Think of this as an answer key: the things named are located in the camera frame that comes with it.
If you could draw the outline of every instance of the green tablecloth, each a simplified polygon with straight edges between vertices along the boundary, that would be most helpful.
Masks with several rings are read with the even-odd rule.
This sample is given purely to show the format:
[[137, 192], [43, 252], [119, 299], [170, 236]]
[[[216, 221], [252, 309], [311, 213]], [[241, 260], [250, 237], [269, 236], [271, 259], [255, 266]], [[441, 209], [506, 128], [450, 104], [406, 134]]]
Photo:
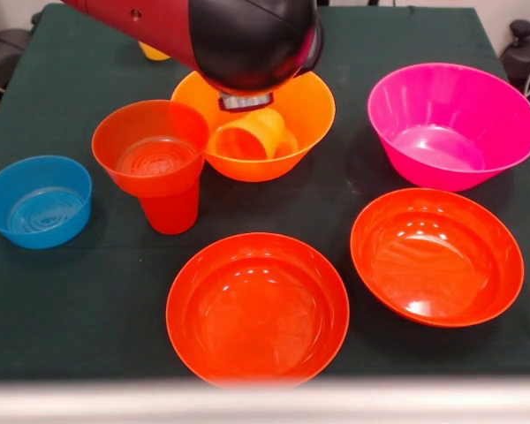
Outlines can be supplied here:
[[95, 163], [90, 140], [114, 109], [169, 98], [189, 71], [150, 63], [136, 42], [63, 5], [47, 8], [0, 108], [0, 169], [32, 155], [70, 156], [92, 174], [94, 211], [86, 230], [57, 249], [22, 250], [0, 236], [0, 380], [190, 375], [166, 334], [171, 282], [201, 248], [245, 231], [302, 239], [341, 273], [351, 325], [322, 376], [530, 372], [530, 159], [465, 193], [508, 225], [526, 260], [524, 291], [493, 322], [455, 330], [409, 322], [367, 291], [349, 253], [360, 210], [408, 186], [367, 120], [370, 89], [387, 72], [426, 61], [503, 75], [476, 13], [334, 7], [322, 18], [317, 72], [337, 102], [329, 135], [273, 182], [241, 184], [207, 166], [200, 220], [187, 234], [164, 237]]

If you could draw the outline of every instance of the plastic cup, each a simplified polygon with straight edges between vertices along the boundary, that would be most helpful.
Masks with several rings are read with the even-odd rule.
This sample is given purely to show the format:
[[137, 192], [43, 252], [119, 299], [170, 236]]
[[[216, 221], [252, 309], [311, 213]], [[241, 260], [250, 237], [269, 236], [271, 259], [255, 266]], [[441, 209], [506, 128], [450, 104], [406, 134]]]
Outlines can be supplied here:
[[145, 42], [139, 42], [143, 54], [149, 59], [156, 62], [162, 62], [163, 60], [170, 59], [170, 56], [165, 55], [161, 51], [154, 49], [153, 47], [147, 45]]
[[63, 156], [36, 156], [0, 171], [0, 233], [27, 249], [49, 249], [87, 225], [92, 179]]
[[158, 232], [189, 230], [198, 217], [202, 152], [208, 126], [198, 112], [166, 100], [116, 110], [98, 126], [96, 160], [124, 192], [139, 199]]
[[285, 132], [279, 112], [271, 108], [256, 110], [218, 128], [210, 137], [208, 151], [232, 159], [273, 159]]

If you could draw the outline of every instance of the orange bowl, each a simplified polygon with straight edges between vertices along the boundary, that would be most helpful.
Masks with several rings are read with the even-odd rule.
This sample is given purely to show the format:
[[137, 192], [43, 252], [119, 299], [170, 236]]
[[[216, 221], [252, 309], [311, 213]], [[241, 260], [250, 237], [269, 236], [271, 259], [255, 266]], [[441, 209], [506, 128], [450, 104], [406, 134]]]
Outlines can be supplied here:
[[196, 254], [167, 300], [180, 359], [215, 385], [305, 382], [336, 356], [349, 323], [344, 283], [311, 246], [240, 234]]
[[[299, 143], [297, 152], [262, 161], [247, 161], [206, 152], [206, 159], [226, 177], [246, 182], [279, 178], [289, 172], [328, 133], [336, 116], [336, 104], [329, 87], [313, 72], [291, 79], [273, 93], [270, 108], [281, 114], [286, 127]], [[197, 72], [187, 75], [175, 89], [172, 100], [191, 106], [206, 119], [213, 133], [220, 126], [240, 119], [245, 113], [220, 110], [220, 93]]]
[[352, 258], [367, 288], [416, 322], [466, 327], [496, 318], [518, 297], [524, 261], [509, 230], [457, 194], [413, 188], [360, 213]]

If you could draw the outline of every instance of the cup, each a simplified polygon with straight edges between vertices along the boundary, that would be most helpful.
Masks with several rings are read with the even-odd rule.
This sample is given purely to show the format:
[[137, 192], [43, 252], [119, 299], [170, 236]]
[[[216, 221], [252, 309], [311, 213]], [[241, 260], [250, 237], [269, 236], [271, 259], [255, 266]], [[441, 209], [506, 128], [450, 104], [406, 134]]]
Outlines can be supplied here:
[[139, 199], [158, 232], [189, 230], [198, 217], [208, 125], [178, 102], [149, 100], [116, 110], [98, 126], [96, 161], [124, 192]]
[[208, 151], [214, 155], [246, 161], [262, 161], [294, 153], [298, 143], [285, 127], [283, 117], [271, 108], [255, 110], [219, 127], [210, 137]]
[[163, 60], [170, 59], [169, 56], [165, 55], [161, 51], [154, 49], [153, 47], [147, 45], [145, 42], [139, 42], [143, 54], [149, 59], [156, 62], [162, 62]]

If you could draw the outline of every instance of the red robot arm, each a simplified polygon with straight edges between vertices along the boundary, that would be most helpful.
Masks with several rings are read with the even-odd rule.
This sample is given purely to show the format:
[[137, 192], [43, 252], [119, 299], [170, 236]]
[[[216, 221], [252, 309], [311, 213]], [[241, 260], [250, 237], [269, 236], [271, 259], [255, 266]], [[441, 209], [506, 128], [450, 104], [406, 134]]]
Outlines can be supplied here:
[[192, 67], [223, 93], [252, 96], [253, 106], [312, 70], [322, 53], [316, 0], [64, 2]]

